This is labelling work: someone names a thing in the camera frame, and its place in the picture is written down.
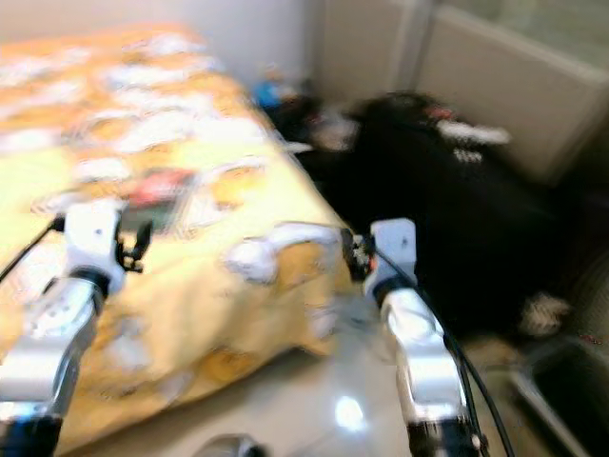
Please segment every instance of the floor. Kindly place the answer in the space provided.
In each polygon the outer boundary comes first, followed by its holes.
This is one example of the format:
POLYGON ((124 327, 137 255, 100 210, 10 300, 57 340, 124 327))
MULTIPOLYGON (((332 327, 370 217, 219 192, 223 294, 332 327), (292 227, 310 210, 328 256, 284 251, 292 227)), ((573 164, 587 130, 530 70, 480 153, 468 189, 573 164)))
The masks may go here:
MULTIPOLYGON (((208 399, 167 411, 70 457, 190 457, 223 433, 248 433, 275 457, 410 455, 395 369, 379 329, 373 304, 344 298, 333 357, 289 352, 208 399)), ((496 399, 517 455, 553 455, 513 404, 499 369, 518 353, 493 337, 473 341, 467 350, 496 399)), ((490 415, 478 404, 490 454, 502 456, 490 415)))

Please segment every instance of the bed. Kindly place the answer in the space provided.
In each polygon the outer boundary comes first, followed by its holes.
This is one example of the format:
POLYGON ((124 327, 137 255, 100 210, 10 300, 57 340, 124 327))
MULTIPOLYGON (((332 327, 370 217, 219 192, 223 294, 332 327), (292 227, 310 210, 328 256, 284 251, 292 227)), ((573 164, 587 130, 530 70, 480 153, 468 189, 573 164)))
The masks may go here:
MULTIPOLYGON (((290 348, 332 349, 341 221, 188 30, 3 46, 0 189, 3 265, 74 202, 121 198, 127 243, 154 223, 145 273, 110 298, 85 355, 61 452, 290 348)), ((0 284, 0 361, 64 257, 50 236, 0 284)))

